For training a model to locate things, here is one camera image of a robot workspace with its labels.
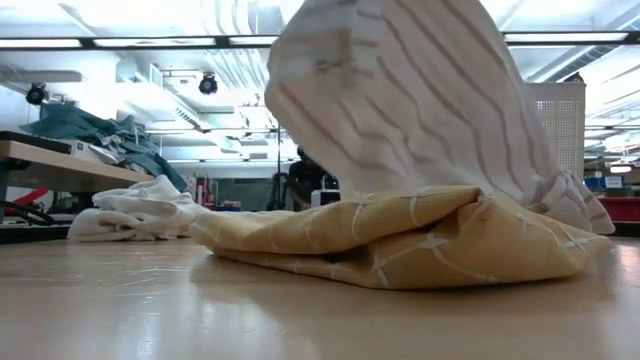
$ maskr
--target white striped cloth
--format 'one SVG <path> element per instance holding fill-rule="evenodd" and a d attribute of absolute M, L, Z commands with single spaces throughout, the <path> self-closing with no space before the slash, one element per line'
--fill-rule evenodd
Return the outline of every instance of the white striped cloth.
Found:
<path fill-rule="evenodd" d="M 613 231 L 551 154 L 478 0 L 306 0 L 273 45 L 269 71 L 269 110 L 348 191 L 476 185 Z"/>

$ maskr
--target folded yellow fabric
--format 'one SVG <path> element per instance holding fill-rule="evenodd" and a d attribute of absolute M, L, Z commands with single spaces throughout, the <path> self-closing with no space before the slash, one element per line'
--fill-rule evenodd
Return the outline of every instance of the folded yellow fabric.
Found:
<path fill-rule="evenodd" d="M 216 255 L 380 289 L 435 289 L 576 275 L 607 238 L 474 187 L 378 193 L 301 213 L 201 215 Z"/>

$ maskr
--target white mesh panel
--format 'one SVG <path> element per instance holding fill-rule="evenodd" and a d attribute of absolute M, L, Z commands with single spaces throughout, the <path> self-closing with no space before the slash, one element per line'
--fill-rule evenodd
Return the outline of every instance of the white mesh panel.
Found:
<path fill-rule="evenodd" d="M 529 84 L 537 100 L 549 145 L 560 165 L 578 179 L 584 175 L 585 85 L 579 83 Z"/>

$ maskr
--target crumpled white fabric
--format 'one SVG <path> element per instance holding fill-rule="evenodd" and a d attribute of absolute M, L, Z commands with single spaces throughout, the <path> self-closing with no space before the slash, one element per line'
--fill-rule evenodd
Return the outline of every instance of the crumpled white fabric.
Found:
<path fill-rule="evenodd" d="M 346 196 L 475 185 L 584 230 L 614 230 L 551 153 L 478 0 L 306 0 L 268 66 L 267 107 Z"/>
<path fill-rule="evenodd" d="M 158 240 L 188 235 L 189 226 L 208 210 L 189 193 L 181 194 L 161 175 L 129 189 L 93 196 L 97 209 L 80 213 L 68 237 L 75 241 Z"/>

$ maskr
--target wooden table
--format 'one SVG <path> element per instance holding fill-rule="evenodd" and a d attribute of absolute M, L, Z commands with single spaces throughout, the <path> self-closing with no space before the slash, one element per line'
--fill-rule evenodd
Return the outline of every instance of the wooden table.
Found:
<path fill-rule="evenodd" d="M 0 248 L 1 359 L 640 359 L 640 246 L 573 280 L 385 292 L 189 240 Z"/>
<path fill-rule="evenodd" d="M 8 186 L 65 192 L 126 188 L 153 177 L 16 141 L 0 141 L 0 200 Z"/>

